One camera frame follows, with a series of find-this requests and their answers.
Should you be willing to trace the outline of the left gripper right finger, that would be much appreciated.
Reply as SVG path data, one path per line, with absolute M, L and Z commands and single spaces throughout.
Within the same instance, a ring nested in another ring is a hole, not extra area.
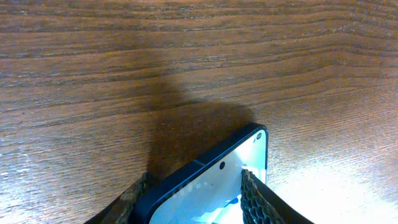
M 283 201 L 251 171 L 241 171 L 244 224 L 313 224 Z

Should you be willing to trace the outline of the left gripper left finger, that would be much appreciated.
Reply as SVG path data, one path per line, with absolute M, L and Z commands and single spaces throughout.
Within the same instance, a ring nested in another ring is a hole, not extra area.
M 85 222 L 85 224 L 123 224 L 137 200 L 152 187 L 152 174 L 145 172 L 132 185 L 130 185 L 117 199 L 112 201 L 105 209 Z

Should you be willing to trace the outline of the blue screen Galaxy smartphone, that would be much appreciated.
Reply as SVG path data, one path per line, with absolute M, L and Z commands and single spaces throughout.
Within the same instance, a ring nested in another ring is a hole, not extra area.
M 128 223 L 241 224 L 241 172 L 247 169 L 266 181 L 268 137 L 265 125 L 245 125 L 151 187 Z

